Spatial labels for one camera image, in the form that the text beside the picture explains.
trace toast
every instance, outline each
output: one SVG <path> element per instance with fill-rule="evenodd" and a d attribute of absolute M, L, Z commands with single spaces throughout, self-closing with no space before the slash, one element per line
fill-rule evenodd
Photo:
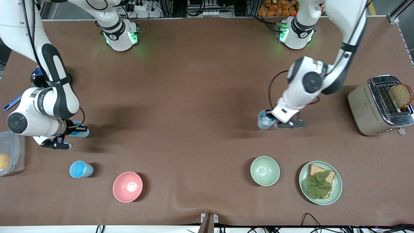
<path fill-rule="evenodd" d="M 324 171 L 327 171 L 327 169 L 324 169 L 324 168 L 321 168 L 321 167 L 318 167 L 316 165 L 311 164 L 310 167 L 309 167 L 308 177 L 312 176 L 313 174 L 315 174 L 317 172 L 324 172 Z M 331 186 L 332 186 L 332 182 L 334 180 L 335 174 L 336 174 L 335 172 L 331 171 L 329 173 L 328 177 L 326 177 L 326 179 L 325 179 L 326 181 L 328 181 L 331 184 Z M 327 199 L 329 197 L 329 195 L 331 194 L 331 191 L 332 191 L 332 188 L 331 188 L 331 190 L 329 190 L 328 194 L 326 196 L 324 196 L 322 199 Z"/>
<path fill-rule="evenodd" d="M 390 94 L 400 109 L 404 109 L 414 102 L 414 93 L 408 85 L 400 83 L 392 86 Z"/>

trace velcro strap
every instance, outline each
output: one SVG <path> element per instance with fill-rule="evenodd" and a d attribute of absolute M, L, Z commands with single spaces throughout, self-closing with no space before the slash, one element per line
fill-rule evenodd
<path fill-rule="evenodd" d="M 70 83 L 70 78 L 69 77 L 65 77 L 57 82 L 53 82 L 53 81 L 46 81 L 47 84 L 49 84 L 49 86 L 51 87 L 61 87 L 63 85 L 65 85 L 66 83 Z"/>
<path fill-rule="evenodd" d="M 351 53 L 356 53 L 358 46 L 356 45 L 349 45 L 346 43 L 342 43 L 342 47 L 341 49 L 344 50 L 345 52 L 351 52 Z"/>

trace brown table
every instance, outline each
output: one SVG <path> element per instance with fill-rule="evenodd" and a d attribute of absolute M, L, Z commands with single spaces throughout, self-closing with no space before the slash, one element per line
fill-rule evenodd
<path fill-rule="evenodd" d="M 345 87 L 302 111 L 305 129 L 271 131 L 256 126 L 271 78 L 300 56 L 334 61 L 342 37 L 326 18 L 299 51 L 277 44 L 255 19 L 151 20 L 140 45 L 122 53 L 105 45 L 93 22 L 44 25 L 74 77 L 92 138 L 68 138 L 68 151 L 26 138 L 25 169 L 0 178 L 0 225 L 171 225 L 199 222 L 205 212 L 231 225 L 298 225 L 305 212 L 324 225 L 414 221 L 413 128 L 406 136 L 361 136 L 346 101 L 376 75 L 414 85 L 398 27 L 386 18 L 369 18 Z M 11 54 L 2 106 L 30 87 L 34 66 Z M 275 81 L 274 101 L 286 87 L 285 77 Z M 0 113 L 2 131 L 8 114 Z M 258 187 L 249 175 L 261 155 L 280 165 L 273 186 Z M 92 163 L 93 177 L 71 178 L 76 160 Z M 299 189 L 298 172 L 313 160 L 342 177 L 342 196 L 332 205 L 314 205 Z M 112 194 L 125 171 L 145 184 L 128 204 Z"/>

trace toaster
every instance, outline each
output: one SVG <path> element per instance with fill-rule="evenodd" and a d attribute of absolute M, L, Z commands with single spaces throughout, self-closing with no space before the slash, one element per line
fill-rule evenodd
<path fill-rule="evenodd" d="M 414 124 L 412 105 L 399 109 L 390 95 L 390 87 L 400 83 L 392 75 L 372 77 L 348 95 L 352 115 L 361 133 L 367 136 L 398 131 L 404 135 L 403 127 Z"/>

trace bowl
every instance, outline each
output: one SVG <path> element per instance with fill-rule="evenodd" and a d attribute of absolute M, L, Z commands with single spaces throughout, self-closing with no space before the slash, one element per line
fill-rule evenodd
<path fill-rule="evenodd" d="M 112 191 L 120 202 L 134 201 L 142 192 L 142 179 L 135 172 L 124 172 L 115 179 Z"/>
<path fill-rule="evenodd" d="M 270 186 L 279 179 L 280 168 L 274 159 L 261 156 L 252 162 L 250 174 L 256 183 L 262 186 Z"/>
<path fill-rule="evenodd" d="M 327 199 L 316 199 L 308 194 L 308 191 L 306 191 L 306 181 L 308 180 L 309 175 L 309 167 L 310 165 L 316 165 L 321 168 L 325 168 L 331 171 L 334 171 L 336 174 L 334 176 L 334 179 L 332 181 L 332 191 Z M 342 179 L 339 175 L 338 171 L 329 163 L 323 162 L 323 161 L 312 161 L 305 166 L 303 166 L 301 172 L 299 173 L 299 186 L 301 187 L 301 190 L 303 194 L 308 198 L 311 202 L 318 204 L 318 205 L 330 205 L 337 201 L 342 193 Z"/>

